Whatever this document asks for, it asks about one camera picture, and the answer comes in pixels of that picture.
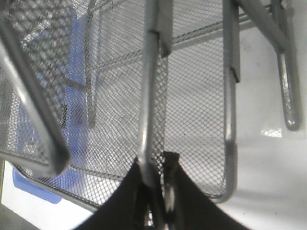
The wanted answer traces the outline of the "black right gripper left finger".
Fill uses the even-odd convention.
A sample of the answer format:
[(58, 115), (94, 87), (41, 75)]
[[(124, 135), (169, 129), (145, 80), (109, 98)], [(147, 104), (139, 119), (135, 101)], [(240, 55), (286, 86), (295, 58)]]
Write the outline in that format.
[(146, 220), (153, 207), (153, 190), (142, 181), (140, 164), (135, 160), (111, 197), (77, 230), (154, 230)]

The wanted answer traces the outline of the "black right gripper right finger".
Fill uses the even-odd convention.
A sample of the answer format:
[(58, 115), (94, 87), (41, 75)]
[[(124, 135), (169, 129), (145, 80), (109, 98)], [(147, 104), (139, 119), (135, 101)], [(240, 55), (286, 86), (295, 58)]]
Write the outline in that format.
[(164, 200), (170, 230), (246, 230), (212, 202), (185, 173), (180, 155), (165, 151)]

